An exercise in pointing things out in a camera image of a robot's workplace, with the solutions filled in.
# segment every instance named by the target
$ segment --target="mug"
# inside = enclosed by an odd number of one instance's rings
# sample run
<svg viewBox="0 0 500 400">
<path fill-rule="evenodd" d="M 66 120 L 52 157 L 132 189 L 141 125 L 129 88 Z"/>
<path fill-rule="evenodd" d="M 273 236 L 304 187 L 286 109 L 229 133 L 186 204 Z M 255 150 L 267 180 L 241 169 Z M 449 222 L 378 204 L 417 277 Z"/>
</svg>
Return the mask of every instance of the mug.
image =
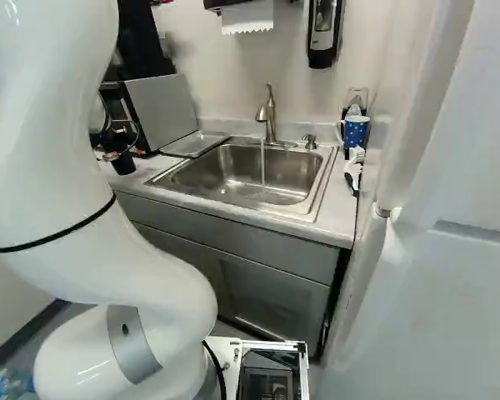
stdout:
<svg viewBox="0 0 500 400">
<path fill-rule="evenodd" d="M 345 149 L 363 147 L 370 126 L 370 118 L 363 115 L 348 115 L 341 121 L 341 124 L 344 132 L 343 147 Z"/>
</svg>

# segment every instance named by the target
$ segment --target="faucet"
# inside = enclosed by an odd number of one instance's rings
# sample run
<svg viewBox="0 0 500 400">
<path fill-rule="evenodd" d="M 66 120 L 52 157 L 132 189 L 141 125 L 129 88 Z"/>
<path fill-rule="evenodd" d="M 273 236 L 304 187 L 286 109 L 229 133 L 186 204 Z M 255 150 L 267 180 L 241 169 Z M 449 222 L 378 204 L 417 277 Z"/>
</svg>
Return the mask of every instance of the faucet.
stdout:
<svg viewBox="0 0 500 400">
<path fill-rule="evenodd" d="M 315 150 L 317 148 L 317 144 L 315 143 L 315 140 L 317 140 L 317 138 L 315 137 L 315 135 L 311 135 L 308 133 L 307 135 L 304 135 L 302 140 L 307 141 L 306 150 Z"/>
<path fill-rule="evenodd" d="M 270 82 L 267 82 L 267 89 L 267 103 L 263 104 L 256 114 L 256 121 L 266 123 L 265 144 L 282 148 L 295 148 L 296 143 L 282 142 L 276 139 L 276 102 L 274 102 L 273 85 Z"/>
</svg>

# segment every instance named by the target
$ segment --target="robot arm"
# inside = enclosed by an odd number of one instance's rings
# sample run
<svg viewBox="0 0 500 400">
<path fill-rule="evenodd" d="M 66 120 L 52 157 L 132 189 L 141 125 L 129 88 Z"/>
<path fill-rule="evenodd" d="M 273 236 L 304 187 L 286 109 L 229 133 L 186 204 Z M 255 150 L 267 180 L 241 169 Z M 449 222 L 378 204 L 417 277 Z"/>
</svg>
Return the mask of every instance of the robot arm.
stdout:
<svg viewBox="0 0 500 400">
<path fill-rule="evenodd" d="M 0 0 L 0 248 L 66 230 L 112 198 L 89 146 L 88 114 L 117 31 L 115 0 Z M 192 398 L 200 388 L 213 290 L 146 242 L 118 203 L 0 260 L 57 298 L 100 304 L 43 344 L 42 400 Z"/>
</svg>

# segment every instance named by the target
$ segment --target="stainless steel sink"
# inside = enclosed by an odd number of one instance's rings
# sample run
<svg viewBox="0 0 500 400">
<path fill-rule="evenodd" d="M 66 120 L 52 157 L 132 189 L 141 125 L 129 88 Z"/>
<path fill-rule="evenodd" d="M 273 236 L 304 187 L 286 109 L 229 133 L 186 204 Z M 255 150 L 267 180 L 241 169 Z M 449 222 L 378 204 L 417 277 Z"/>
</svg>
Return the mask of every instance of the stainless steel sink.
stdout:
<svg viewBox="0 0 500 400">
<path fill-rule="evenodd" d="M 311 211 L 318 210 L 323 187 L 320 192 L 318 189 L 334 154 L 331 146 L 321 145 L 312 151 L 303 145 L 265 145 L 262 149 L 255 139 L 235 137 L 146 184 L 284 217 L 314 220 L 316 212 Z"/>
</svg>

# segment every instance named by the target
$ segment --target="countertop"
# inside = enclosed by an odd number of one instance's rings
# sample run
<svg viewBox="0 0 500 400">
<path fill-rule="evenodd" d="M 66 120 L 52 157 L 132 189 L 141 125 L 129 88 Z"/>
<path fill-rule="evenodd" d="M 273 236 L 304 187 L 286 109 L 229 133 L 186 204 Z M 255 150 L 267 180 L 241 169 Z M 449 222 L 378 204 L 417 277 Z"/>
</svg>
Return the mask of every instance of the countertop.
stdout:
<svg viewBox="0 0 500 400">
<path fill-rule="evenodd" d="M 137 171 L 126 176 L 119 176 L 109 162 L 99 162 L 99 165 L 111 187 L 119 192 L 334 247 L 352 248 L 353 246 L 357 201 L 350 193 L 344 180 L 345 160 L 342 152 L 338 152 L 335 157 L 315 222 L 288 219 L 266 212 L 172 192 L 160 187 L 147 186 L 144 184 L 147 180 L 180 163 L 182 159 L 160 154 L 149 159 L 134 158 L 134 161 Z"/>
</svg>

